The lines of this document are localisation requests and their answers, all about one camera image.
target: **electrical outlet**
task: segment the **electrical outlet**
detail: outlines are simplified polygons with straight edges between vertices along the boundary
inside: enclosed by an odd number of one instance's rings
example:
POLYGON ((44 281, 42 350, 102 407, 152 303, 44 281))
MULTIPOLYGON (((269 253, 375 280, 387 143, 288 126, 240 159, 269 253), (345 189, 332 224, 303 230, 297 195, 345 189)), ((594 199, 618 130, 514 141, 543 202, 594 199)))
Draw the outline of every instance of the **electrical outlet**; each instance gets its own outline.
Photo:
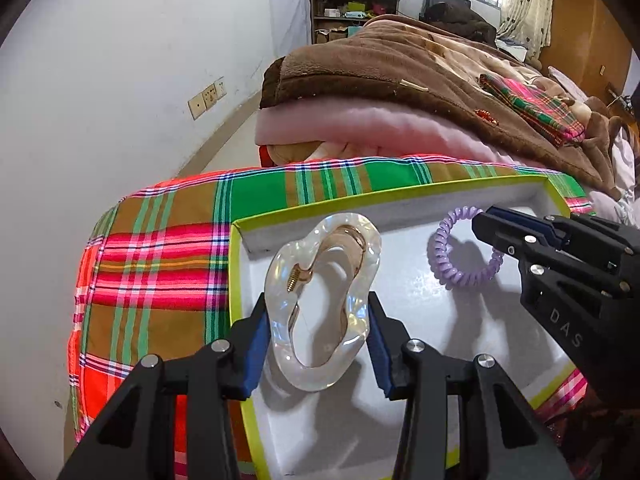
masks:
POLYGON ((194 121, 207 111, 207 105, 205 104, 204 97, 202 97, 201 93, 196 95, 196 97, 191 98, 188 105, 194 121))
POLYGON ((216 87, 218 99, 222 99, 226 95, 225 78, 221 77, 213 85, 216 87))
POLYGON ((216 101, 218 100, 216 85, 213 84, 211 86, 207 86, 202 91, 202 98, 204 99, 204 104, 207 107, 207 110, 209 110, 209 108, 216 104, 216 101))

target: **blue gripper pad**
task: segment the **blue gripper pad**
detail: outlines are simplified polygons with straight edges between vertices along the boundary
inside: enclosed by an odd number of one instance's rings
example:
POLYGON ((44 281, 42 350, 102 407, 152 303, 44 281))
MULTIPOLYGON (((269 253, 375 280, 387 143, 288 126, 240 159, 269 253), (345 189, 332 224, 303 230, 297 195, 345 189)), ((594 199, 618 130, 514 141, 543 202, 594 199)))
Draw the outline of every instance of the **blue gripper pad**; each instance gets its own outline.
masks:
POLYGON ((250 397, 251 392, 260 381, 264 359, 267 356, 269 342, 271 340, 271 331, 269 330, 269 320, 266 311, 262 314, 258 327, 254 333, 254 339, 251 341, 249 351, 244 361, 244 382, 242 383, 243 393, 245 397, 250 397))
POLYGON ((539 233, 546 240, 546 243, 555 249, 559 249, 562 246, 562 238, 556 235, 556 230, 553 226, 535 216, 497 206, 490 207, 487 213, 539 233))
POLYGON ((369 311, 369 335, 367 336, 367 349, 373 365, 373 373, 376 376, 378 387, 389 397, 393 384, 391 383, 391 358, 386 349, 385 342, 376 322, 376 317, 369 311))

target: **plaid cloth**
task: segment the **plaid cloth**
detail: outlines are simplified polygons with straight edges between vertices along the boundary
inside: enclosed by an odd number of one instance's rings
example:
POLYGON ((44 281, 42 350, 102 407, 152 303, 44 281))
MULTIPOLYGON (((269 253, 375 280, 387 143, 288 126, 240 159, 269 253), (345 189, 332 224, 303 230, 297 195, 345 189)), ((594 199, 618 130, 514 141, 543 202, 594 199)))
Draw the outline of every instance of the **plaid cloth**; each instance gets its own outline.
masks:
POLYGON ((584 126, 560 99, 499 75, 482 74, 479 81, 484 90, 515 110, 556 148, 584 140, 584 126))
MULTIPOLYGON (((80 262, 68 343, 76 439, 142 356, 155 353, 165 360, 188 356, 225 335, 231 222, 384 189, 541 173, 574 212, 593 211, 577 182, 565 174, 441 155, 210 173, 161 182, 124 198, 97 223, 80 262)), ((555 413, 573 397, 565 395, 548 412, 555 413)), ((230 409, 241 469, 250 478, 251 455, 239 405, 230 409)), ((186 475, 185 419, 186 402, 179 398, 178 478, 186 475)))

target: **white hair claw clip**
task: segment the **white hair claw clip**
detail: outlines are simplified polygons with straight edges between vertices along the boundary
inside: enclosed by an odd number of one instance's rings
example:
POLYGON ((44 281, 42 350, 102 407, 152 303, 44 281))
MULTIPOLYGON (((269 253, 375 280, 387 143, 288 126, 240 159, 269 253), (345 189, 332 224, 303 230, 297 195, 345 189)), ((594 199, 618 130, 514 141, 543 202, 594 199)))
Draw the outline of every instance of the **white hair claw clip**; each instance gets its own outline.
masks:
POLYGON ((273 258, 264 283, 271 324, 271 345, 278 367, 293 386, 307 392, 324 390, 345 373, 369 333, 367 297, 378 272, 382 240, 364 216, 340 213, 322 220, 305 238, 282 247, 273 258), (353 280, 340 306, 342 339, 328 361, 307 367, 296 357, 292 331, 298 317, 303 283, 313 277, 318 255, 341 248, 353 271, 353 280))

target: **metal spring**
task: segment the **metal spring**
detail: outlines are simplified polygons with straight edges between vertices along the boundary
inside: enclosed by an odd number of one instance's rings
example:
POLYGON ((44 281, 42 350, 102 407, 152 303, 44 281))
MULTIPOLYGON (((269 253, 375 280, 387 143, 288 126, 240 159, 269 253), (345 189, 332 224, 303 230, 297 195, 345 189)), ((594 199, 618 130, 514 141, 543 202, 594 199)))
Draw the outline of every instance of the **metal spring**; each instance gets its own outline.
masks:
POLYGON ((291 269, 289 279, 287 280, 287 292, 291 292, 295 288, 299 278, 300 278, 300 267, 298 266, 298 264, 295 264, 293 266, 293 269, 291 269))

